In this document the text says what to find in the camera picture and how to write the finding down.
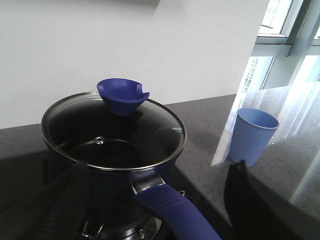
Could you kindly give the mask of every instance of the blue cup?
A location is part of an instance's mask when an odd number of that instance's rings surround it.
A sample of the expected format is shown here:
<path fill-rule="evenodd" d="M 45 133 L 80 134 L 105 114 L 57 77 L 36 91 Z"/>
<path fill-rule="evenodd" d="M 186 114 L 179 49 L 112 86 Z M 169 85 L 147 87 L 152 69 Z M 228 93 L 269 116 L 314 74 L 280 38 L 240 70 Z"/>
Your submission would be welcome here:
<path fill-rule="evenodd" d="M 270 114 L 255 108 L 240 108 L 237 113 L 229 157 L 235 163 L 244 160 L 251 167 L 264 152 L 279 122 Z"/>

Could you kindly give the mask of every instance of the window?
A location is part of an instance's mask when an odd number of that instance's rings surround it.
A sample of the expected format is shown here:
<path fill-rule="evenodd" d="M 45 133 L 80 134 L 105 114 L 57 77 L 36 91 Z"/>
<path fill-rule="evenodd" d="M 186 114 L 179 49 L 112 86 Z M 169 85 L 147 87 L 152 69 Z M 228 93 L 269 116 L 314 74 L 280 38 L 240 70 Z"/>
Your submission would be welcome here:
<path fill-rule="evenodd" d="M 238 92 L 319 81 L 319 25 L 319 0 L 270 0 Z"/>

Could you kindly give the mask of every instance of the pot handle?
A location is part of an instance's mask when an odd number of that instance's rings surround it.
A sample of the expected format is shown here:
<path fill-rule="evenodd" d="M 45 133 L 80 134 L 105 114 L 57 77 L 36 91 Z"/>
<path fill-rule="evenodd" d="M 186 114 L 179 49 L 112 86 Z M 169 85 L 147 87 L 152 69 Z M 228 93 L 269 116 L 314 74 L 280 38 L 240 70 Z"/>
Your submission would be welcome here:
<path fill-rule="evenodd" d="M 166 222 L 180 240 L 221 240 L 199 210 L 167 184 L 144 189 L 135 195 L 135 200 Z"/>

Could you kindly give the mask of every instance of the gray countertop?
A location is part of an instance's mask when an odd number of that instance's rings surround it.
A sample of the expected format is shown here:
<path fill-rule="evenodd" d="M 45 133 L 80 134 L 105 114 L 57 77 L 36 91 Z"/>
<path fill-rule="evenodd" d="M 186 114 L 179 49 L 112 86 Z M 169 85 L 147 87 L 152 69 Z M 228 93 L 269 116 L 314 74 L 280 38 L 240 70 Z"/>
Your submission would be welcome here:
<path fill-rule="evenodd" d="M 320 220 L 320 84 L 309 83 L 167 105 L 183 121 L 187 143 L 176 165 L 223 214 L 229 143 L 238 108 L 257 108 L 279 128 L 249 171 Z M 0 129 L 0 159 L 46 150 L 40 124 Z"/>

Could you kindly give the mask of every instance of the stove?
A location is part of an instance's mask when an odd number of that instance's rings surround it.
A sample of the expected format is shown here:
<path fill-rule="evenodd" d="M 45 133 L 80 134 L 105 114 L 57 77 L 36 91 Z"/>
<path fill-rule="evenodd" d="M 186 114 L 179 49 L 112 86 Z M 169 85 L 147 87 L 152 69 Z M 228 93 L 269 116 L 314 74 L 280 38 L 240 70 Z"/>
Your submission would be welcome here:
<path fill-rule="evenodd" d="M 11 228 L 13 232 L 23 228 L 18 226 L 19 219 L 6 219 L 9 209 L 19 206 L 48 184 L 45 162 L 48 152 L 41 151 L 12 158 L 0 159 L 0 229 Z M 237 239 L 228 220 L 200 193 L 192 182 L 177 166 L 171 174 L 170 185 L 184 194 L 204 215 L 222 239 Z M 175 240 L 169 227 L 159 219 L 146 215 L 141 219 L 124 225 L 112 226 L 105 223 L 83 222 L 75 240 L 112 239 L 112 240 Z"/>

